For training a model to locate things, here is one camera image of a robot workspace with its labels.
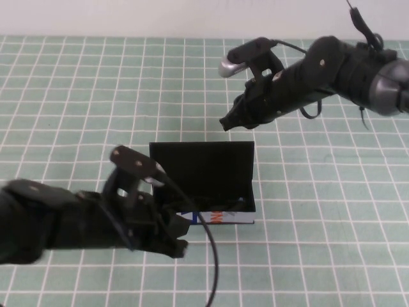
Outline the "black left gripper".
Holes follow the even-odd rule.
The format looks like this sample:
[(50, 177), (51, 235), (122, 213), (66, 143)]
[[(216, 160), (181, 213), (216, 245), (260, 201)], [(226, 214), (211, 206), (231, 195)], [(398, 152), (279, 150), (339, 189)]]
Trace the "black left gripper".
[(189, 243), (177, 238), (187, 234), (190, 221), (162, 209), (151, 194), (103, 193), (101, 208), (128, 249), (162, 253), (173, 259), (185, 257)]

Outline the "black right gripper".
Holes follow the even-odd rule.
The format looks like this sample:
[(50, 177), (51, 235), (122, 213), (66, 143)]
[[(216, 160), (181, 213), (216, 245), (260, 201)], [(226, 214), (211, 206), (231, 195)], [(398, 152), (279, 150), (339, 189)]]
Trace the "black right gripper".
[(234, 106), (219, 120), (224, 131), (244, 127), (254, 129), (288, 114), (288, 82), (281, 70), (252, 79), (244, 92), (234, 99)]

